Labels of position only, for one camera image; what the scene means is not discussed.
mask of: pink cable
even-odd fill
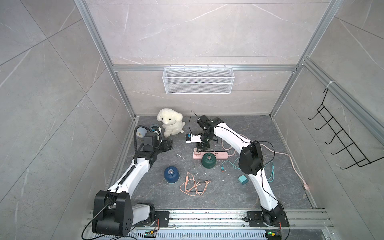
[[[224,150],[230,150],[232,148],[232,146],[230,148],[225,148],[223,144],[223,139],[221,139],[221,146],[223,147]],[[235,153],[236,153],[236,150],[231,155],[228,155],[228,157],[235,155]]]
[[[193,187],[191,187],[190,189],[187,189],[188,181],[191,180],[191,179],[189,179],[188,174],[190,174],[192,176],[192,180],[193,180]],[[196,196],[197,194],[201,196],[201,195],[204,194],[205,190],[207,189],[208,183],[210,183],[210,182],[211,181],[205,181],[205,183],[200,183],[200,182],[196,183],[195,178],[193,177],[193,175],[190,172],[187,172],[187,176],[185,177],[185,182],[183,182],[180,185],[180,191],[182,191],[183,193],[185,193],[187,195],[190,195],[190,196]],[[181,186],[183,186],[183,185],[184,185],[185,191],[181,190]],[[199,186],[199,185],[205,185],[204,190],[202,192],[199,192],[197,190],[197,186]]]
[[[265,147],[266,149],[268,149],[268,150],[271,151],[271,152],[274,152],[274,153],[277,153],[277,154],[282,154],[282,155],[288,156],[289,159],[291,160],[293,170],[295,171],[295,173],[297,174],[297,176],[303,181],[304,188],[305,188],[306,190],[309,190],[309,189],[310,189],[310,187],[309,187],[308,184],[305,182],[305,180],[302,178],[302,176],[296,171],[295,165],[293,164],[293,160],[292,160],[292,158],[291,158],[291,156],[290,156],[289,154],[286,154],[286,153],[283,153],[283,152],[275,152],[275,151],[269,149],[269,148],[268,148],[267,146],[265,146],[264,144],[261,144],[261,143],[260,143],[260,145],[263,146],[263,147]]]

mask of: teal power adapter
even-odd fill
[[[239,182],[240,182],[242,185],[246,184],[248,181],[249,181],[249,179],[248,179],[245,175],[241,175],[241,176],[239,177]]]

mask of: wire mesh basket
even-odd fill
[[[235,76],[231,67],[166,67],[167,94],[231,93]]]

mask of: metal vent grille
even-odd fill
[[[235,76],[231,67],[167,67],[167,94],[230,93]]]
[[[156,233],[153,238],[144,238],[145,230],[138,230],[136,233],[129,233],[128,237],[119,238],[119,240],[132,239],[135,237],[138,240],[156,239],[156,240],[266,240],[265,230],[168,230],[162,229]],[[109,240],[112,235],[106,235],[100,240]]]

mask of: white plush toy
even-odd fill
[[[157,115],[157,120],[163,122],[165,128],[164,137],[176,135],[179,132],[183,133],[185,122],[182,122],[183,115],[170,108],[163,108]]]

